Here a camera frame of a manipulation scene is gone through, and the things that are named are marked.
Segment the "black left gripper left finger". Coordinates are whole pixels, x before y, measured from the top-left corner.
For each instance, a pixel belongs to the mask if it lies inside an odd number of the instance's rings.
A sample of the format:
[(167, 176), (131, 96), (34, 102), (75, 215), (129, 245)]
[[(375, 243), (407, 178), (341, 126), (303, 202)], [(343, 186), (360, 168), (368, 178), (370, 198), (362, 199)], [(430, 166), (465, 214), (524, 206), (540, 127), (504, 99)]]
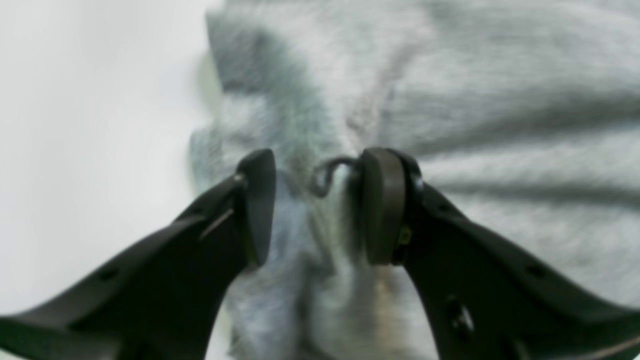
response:
[(249, 153), (167, 227), (3, 316), (1, 349), (25, 360), (203, 360), (228, 287), (268, 259), (276, 180), (274, 153)]

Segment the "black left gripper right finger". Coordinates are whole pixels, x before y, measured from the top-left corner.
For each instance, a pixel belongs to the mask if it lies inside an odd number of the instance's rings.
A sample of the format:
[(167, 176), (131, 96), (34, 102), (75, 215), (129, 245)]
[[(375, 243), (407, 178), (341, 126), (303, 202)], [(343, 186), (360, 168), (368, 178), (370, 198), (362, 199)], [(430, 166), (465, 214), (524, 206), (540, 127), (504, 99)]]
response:
[(468, 219), (392, 149), (359, 158), (373, 265), (402, 267), (441, 360), (633, 360), (639, 312), (602, 300)]

